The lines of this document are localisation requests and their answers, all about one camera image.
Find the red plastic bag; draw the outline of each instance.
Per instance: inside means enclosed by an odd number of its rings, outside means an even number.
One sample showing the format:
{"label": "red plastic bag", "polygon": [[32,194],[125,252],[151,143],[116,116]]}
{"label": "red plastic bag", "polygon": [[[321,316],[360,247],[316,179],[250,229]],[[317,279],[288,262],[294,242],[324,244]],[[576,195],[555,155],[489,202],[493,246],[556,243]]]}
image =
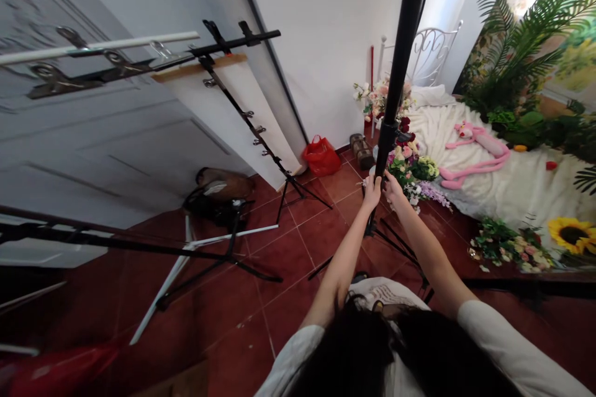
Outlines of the red plastic bag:
{"label": "red plastic bag", "polygon": [[306,146],[302,158],[307,161],[310,170],[317,177],[325,177],[341,169],[340,157],[335,153],[331,143],[320,135],[315,135],[311,144]]}
{"label": "red plastic bag", "polygon": [[112,344],[79,347],[15,363],[10,397],[69,396],[96,378],[118,355]]}

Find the white shirt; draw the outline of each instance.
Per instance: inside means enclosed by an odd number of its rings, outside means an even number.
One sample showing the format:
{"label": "white shirt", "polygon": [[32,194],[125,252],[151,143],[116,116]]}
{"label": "white shirt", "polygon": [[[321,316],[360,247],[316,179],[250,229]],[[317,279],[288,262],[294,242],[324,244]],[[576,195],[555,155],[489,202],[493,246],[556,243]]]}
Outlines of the white shirt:
{"label": "white shirt", "polygon": [[[385,305],[405,303],[430,310],[410,289],[387,278],[365,279],[352,284],[350,291],[363,295],[369,309],[377,300],[381,300]],[[584,385],[526,340],[489,305],[481,301],[465,302],[459,308],[458,323],[492,357],[523,395],[593,396]],[[307,326],[296,332],[279,353],[269,376],[255,395],[279,396],[287,381],[317,347],[324,332],[321,326]],[[399,355],[394,354],[394,360],[387,369],[385,395],[424,397]]]}

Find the bed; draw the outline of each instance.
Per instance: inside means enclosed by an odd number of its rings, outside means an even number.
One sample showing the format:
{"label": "bed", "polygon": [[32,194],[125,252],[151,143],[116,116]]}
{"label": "bed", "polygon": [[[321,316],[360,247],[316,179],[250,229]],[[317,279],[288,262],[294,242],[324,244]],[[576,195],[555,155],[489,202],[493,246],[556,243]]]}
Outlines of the bed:
{"label": "bed", "polygon": [[[440,33],[451,36],[451,39],[437,39],[436,35]],[[459,171],[472,164],[489,160],[492,156],[478,144],[445,149],[445,144],[458,141],[454,126],[465,120],[475,126],[483,126],[492,136],[496,134],[489,124],[482,122],[477,112],[446,94],[444,86],[432,86],[445,64],[449,47],[453,44],[457,31],[445,33],[433,29],[433,43],[428,49],[433,55],[425,60],[424,69],[425,73],[431,73],[433,76],[429,78],[426,75],[417,75],[419,67],[416,64],[412,66],[412,58],[418,61],[417,48],[420,53],[420,49],[424,51],[428,46],[424,40],[427,34],[428,30],[418,33],[417,38],[422,38],[422,42],[419,46],[414,45],[410,58],[408,80],[413,84],[412,98],[417,101],[416,106],[408,113],[411,119],[410,131],[416,133],[421,154],[430,156],[441,167]],[[385,39],[382,38],[381,48],[384,44]],[[384,56],[381,51],[377,66],[378,78],[386,71],[384,68],[387,63],[385,61],[384,64]],[[558,167],[553,171],[547,171],[547,161],[556,162]],[[525,225],[541,227],[540,233],[546,235],[548,221],[559,216],[596,222],[595,197],[587,193],[582,194],[573,186],[576,172],[586,166],[587,163],[575,157],[541,146],[526,153],[512,151],[510,159],[501,170],[470,175],[464,181],[462,189],[442,188],[441,177],[437,178],[435,184],[464,214],[474,218],[485,215],[501,218],[512,228]],[[545,237],[543,243],[548,245],[550,240],[550,237]]]}

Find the white metal headboard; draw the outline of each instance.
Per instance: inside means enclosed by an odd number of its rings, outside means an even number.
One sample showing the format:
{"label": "white metal headboard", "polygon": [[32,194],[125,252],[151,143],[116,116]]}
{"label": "white metal headboard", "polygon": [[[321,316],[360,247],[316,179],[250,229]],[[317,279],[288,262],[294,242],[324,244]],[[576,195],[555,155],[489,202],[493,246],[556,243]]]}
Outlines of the white metal headboard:
{"label": "white metal headboard", "polygon": [[[412,45],[410,63],[406,72],[406,80],[412,85],[432,87],[441,74],[445,60],[449,56],[449,49],[458,36],[463,20],[458,23],[455,31],[445,32],[438,28],[425,28],[418,31]],[[377,66],[377,81],[381,80],[383,70],[383,55],[386,48],[394,48],[395,45],[385,45],[386,36],[381,37],[381,50],[379,52],[379,64]]]}

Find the pillow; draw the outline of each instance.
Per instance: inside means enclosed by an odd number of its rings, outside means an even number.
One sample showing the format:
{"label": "pillow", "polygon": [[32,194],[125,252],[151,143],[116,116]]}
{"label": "pillow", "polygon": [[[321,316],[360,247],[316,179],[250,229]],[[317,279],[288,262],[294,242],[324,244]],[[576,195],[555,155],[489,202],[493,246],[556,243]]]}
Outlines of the pillow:
{"label": "pillow", "polygon": [[443,84],[436,87],[418,87],[412,86],[413,107],[439,107],[441,105],[454,104],[457,102],[453,96],[445,93]]}

